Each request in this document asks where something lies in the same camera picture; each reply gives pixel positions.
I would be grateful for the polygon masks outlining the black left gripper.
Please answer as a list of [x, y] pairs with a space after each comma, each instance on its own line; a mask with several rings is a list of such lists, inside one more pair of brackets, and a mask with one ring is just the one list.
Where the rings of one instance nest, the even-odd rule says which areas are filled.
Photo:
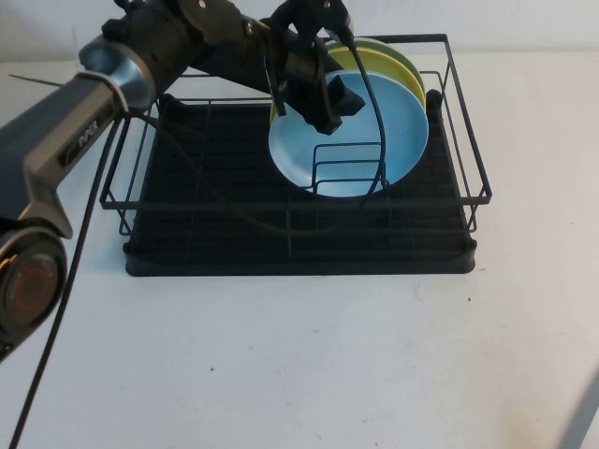
[[339, 116], [356, 115], [365, 101], [337, 73], [325, 77], [325, 48], [317, 33], [313, 25], [270, 25], [267, 73], [277, 116], [292, 108], [319, 133], [331, 135]]

